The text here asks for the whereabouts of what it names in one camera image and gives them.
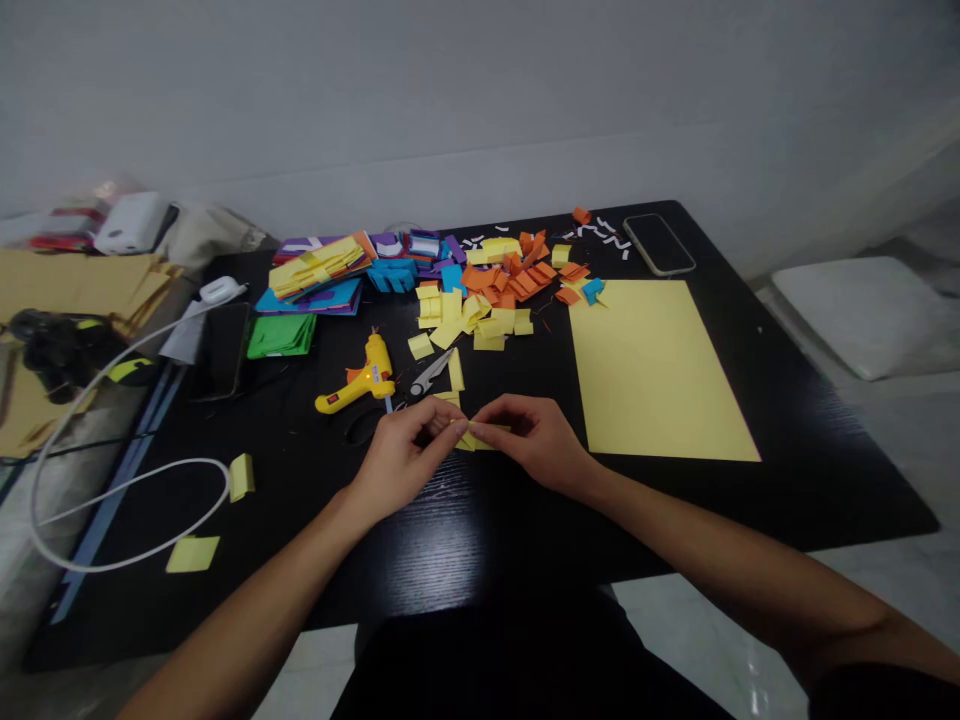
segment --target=smartphone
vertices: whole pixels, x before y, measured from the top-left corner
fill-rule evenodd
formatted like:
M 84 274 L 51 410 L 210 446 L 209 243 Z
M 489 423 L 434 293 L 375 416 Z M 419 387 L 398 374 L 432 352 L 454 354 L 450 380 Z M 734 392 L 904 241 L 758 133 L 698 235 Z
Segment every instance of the smartphone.
M 191 402 L 221 400 L 240 389 L 249 329 L 250 303 L 230 303 L 207 312 L 194 366 Z
M 623 221 L 623 229 L 654 275 L 667 277 L 697 267 L 680 238 L 656 213 L 629 217 Z

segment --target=white wall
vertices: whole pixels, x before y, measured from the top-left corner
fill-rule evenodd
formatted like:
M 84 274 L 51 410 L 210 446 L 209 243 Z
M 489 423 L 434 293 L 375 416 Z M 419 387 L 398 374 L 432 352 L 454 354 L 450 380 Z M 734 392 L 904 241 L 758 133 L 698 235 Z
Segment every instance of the white wall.
M 753 275 L 960 138 L 958 41 L 949 0 L 0 0 L 0 216 L 116 170 L 279 236 L 676 198 Z

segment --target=hand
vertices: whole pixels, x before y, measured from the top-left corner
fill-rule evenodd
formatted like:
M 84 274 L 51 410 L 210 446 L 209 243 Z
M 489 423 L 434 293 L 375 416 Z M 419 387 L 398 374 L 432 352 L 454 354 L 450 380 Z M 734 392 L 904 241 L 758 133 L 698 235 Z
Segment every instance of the hand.
M 475 423 L 509 425 L 512 432 L 474 424 L 470 434 L 516 460 L 545 488 L 575 500 L 583 499 L 584 489 L 602 469 L 550 398 L 501 395 L 473 419 Z
M 372 526 L 412 502 L 466 430 L 463 411 L 432 395 L 385 415 L 346 488 L 351 509 Z M 421 447 L 418 440 L 429 444 Z

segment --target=yellow glue gun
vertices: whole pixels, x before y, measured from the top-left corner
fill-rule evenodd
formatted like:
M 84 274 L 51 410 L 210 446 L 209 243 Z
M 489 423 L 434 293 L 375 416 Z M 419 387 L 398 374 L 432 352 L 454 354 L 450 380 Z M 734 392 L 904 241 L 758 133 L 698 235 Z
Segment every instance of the yellow glue gun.
M 388 378 L 393 375 L 387 346 L 376 331 L 367 339 L 363 348 L 367 353 L 367 364 L 362 370 L 347 370 L 347 386 L 333 395 L 321 395 L 315 403 L 317 410 L 324 415 L 342 410 L 354 400 L 373 393 L 377 400 L 393 395 L 396 386 Z

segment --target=white cable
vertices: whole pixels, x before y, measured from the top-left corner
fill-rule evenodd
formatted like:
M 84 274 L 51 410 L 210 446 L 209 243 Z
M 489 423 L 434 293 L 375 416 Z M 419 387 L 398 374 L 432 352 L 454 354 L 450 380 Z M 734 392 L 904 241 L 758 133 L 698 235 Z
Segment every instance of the white cable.
M 187 460 L 178 460 L 176 462 L 169 463 L 167 465 L 164 465 L 163 467 L 157 468 L 156 470 L 151 470 L 150 472 L 144 473 L 142 475 L 137 475 L 135 478 L 131 478 L 127 482 L 123 483 L 122 485 L 119 485 L 118 487 L 113 488 L 109 492 L 105 492 L 103 495 L 95 497 L 92 500 L 88 500 L 82 505 L 78 505 L 75 508 L 67 510 L 66 512 L 62 512 L 59 515 L 55 515 L 54 517 L 48 518 L 47 520 L 44 520 L 42 522 L 37 518 L 37 498 L 39 496 L 40 473 L 43 470 L 43 464 L 47 461 L 47 456 L 50 454 L 50 450 L 53 448 L 53 445 L 57 442 L 57 440 L 60 439 L 60 436 L 63 434 L 63 431 L 66 429 L 67 423 L 70 422 L 70 418 L 72 418 L 74 414 L 76 414 L 77 408 L 79 408 L 83 404 L 83 401 L 87 399 L 87 396 L 91 393 L 91 391 L 100 383 L 101 380 L 103 380 L 103 378 L 105 378 L 110 373 L 111 370 L 113 370 L 113 368 L 119 365 L 125 357 L 130 355 L 134 350 L 136 350 L 141 345 L 144 345 L 150 340 L 153 340 L 153 338 L 157 337 L 158 335 L 162 335 L 163 333 L 169 330 L 172 330 L 173 328 L 175 328 L 177 325 L 184 322 L 185 320 L 191 320 L 197 317 L 198 315 L 201 315 L 205 312 L 209 312 L 210 310 L 213 310 L 213 308 L 223 305 L 226 302 L 229 302 L 234 297 L 239 295 L 240 292 L 236 293 L 235 295 L 232 295 L 231 297 L 225 298 L 219 303 L 211 304 L 208 307 L 202 308 L 201 310 L 198 310 L 197 312 L 194 312 L 190 315 L 184 315 L 182 318 L 180 318 L 179 320 L 175 320 L 169 325 L 164 325 L 159 330 L 155 330 L 154 332 L 150 333 L 146 337 L 143 337 L 140 340 L 137 340 L 137 342 L 133 343 L 126 350 L 124 350 L 122 353 L 117 355 L 102 370 L 100 370 L 100 372 L 98 372 L 94 376 L 93 380 L 91 380 L 90 383 L 83 389 L 83 391 L 81 391 L 81 393 L 77 396 L 77 399 L 73 401 L 73 404 L 70 406 L 70 409 L 67 411 L 67 414 L 64 415 L 63 419 L 57 425 L 56 430 L 53 431 L 53 435 L 51 435 L 50 439 L 44 443 L 43 448 L 40 450 L 40 455 L 37 458 L 36 469 L 33 474 L 33 480 L 30 484 L 30 535 L 31 535 L 31 539 L 33 540 L 34 546 L 36 546 L 37 548 L 37 551 L 41 555 L 43 555 L 43 557 L 45 557 L 47 560 L 52 562 L 54 565 L 58 565 L 64 568 L 65 570 L 72 570 L 74 572 L 80 572 L 80 573 L 107 572 L 108 570 L 117 570 L 119 568 L 126 567 L 128 565 L 133 565 L 134 563 L 140 562 L 141 560 L 148 558 L 151 555 L 156 555 L 158 552 L 165 550 L 166 548 L 175 544 L 178 540 L 181 540 L 182 538 L 189 535 L 191 532 L 193 532 L 198 527 L 200 527 L 200 525 L 206 522 L 206 520 L 211 515 L 213 515 L 213 513 L 215 513 L 217 509 L 223 504 L 223 501 L 227 499 L 227 495 L 230 494 L 230 471 L 227 468 L 227 466 L 224 465 L 219 460 L 214 460 L 212 458 L 189 458 Z M 186 530 L 184 530 L 182 533 L 180 533 L 176 537 L 173 537 L 170 540 L 167 540 L 165 543 L 163 543 L 162 545 L 158 545 L 152 550 L 148 550 L 147 552 L 140 553 L 139 555 L 136 555 L 132 558 L 121 560 L 120 562 L 110 563 L 108 565 L 78 565 L 74 562 L 71 562 L 70 560 L 67 560 L 66 558 L 63 558 L 57 555 L 53 551 L 53 549 L 51 549 L 51 547 L 47 545 L 46 541 L 42 537 L 40 537 L 41 525 L 46 525 L 47 523 L 53 522 L 54 520 L 59 520 L 60 518 L 66 517 L 67 515 L 72 515 L 73 513 L 78 512 L 85 507 L 89 507 L 90 505 L 95 505 L 96 503 L 100 502 L 104 498 L 107 498 L 110 495 L 113 495 L 114 493 L 119 492 L 120 490 L 124 489 L 129 485 L 132 485 L 135 482 L 144 480 L 150 477 L 151 475 L 156 475 L 157 473 L 161 473 L 164 470 L 167 470 L 168 468 L 174 467 L 175 465 L 187 465 L 189 463 L 207 463 L 210 465 L 215 465 L 220 470 L 220 472 L 223 473 L 223 492 L 220 494 L 220 497 L 217 499 L 216 503 L 214 503 L 213 507 L 211 507 L 210 510 L 208 510 L 207 513 L 202 518 L 197 520 L 197 522 L 195 522 L 193 525 L 188 527 Z

